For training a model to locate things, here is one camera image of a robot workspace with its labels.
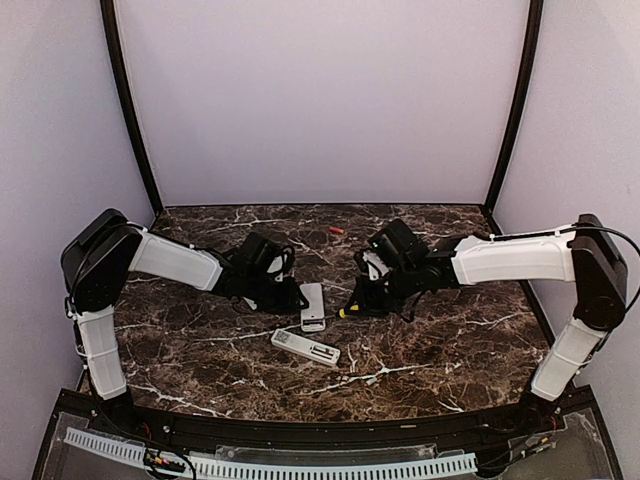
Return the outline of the yellow handled screwdriver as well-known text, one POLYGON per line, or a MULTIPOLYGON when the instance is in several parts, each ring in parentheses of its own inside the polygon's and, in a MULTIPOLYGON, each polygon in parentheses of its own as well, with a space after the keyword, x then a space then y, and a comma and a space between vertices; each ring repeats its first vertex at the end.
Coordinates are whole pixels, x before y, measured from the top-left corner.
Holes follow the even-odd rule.
POLYGON ((356 317, 361 314, 362 312, 359 305, 350 305, 336 310, 334 317, 337 319, 346 319, 348 317, 356 317))

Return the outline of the grey remote control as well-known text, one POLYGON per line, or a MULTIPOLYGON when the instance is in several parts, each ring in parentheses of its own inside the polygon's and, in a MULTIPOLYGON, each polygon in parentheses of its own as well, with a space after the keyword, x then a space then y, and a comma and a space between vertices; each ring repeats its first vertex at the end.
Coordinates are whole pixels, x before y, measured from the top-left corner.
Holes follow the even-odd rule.
POLYGON ((300 328, 304 333, 316 333, 326 328, 323 288, 320 283, 300 286, 308 306, 300 312, 300 328))

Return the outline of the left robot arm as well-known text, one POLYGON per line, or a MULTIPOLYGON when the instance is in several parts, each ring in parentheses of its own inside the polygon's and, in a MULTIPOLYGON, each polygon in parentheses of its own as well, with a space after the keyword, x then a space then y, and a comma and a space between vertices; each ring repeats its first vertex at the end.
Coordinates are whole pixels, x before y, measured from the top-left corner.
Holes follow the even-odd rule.
POLYGON ((291 274, 294 249, 251 232, 225 253, 150 232, 116 209, 102 212, 62 252, 65 313, 103 421, 120 436, 141 427, 140 412, 124 399, 127 382, 115 334, 115 305, 132 273, 168 279, 226 299, 247 299, 259 312, 292 314, 310 302, 291 274))

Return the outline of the white slim remote control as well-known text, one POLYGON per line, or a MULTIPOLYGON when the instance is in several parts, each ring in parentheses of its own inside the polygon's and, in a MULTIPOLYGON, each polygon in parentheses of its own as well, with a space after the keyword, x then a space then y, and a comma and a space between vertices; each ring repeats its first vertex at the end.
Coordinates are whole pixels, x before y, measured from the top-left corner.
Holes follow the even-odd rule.
POLYGON ((328 367, 335 367, 341 356, 339 349, 283 329, 275 330, 270 341, 274 347, 328 367))

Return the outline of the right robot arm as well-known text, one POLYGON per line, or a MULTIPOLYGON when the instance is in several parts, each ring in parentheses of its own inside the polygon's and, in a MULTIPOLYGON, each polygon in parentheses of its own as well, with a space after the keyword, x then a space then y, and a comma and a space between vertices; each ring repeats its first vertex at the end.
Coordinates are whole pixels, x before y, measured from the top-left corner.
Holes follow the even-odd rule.
POLYGON ((557 400, 638 301, 613 239, 618 231, 593 214, 577 222, 512 235, 445 237, 434 246, 401 219, 385 225, 354 259, 360 275, 338 317, 401 315, 422 296, 484 282, 553 280, 574 284, 576 305, 532 376, 532 394, 510 413, 521 434, 534 432, 557 400))

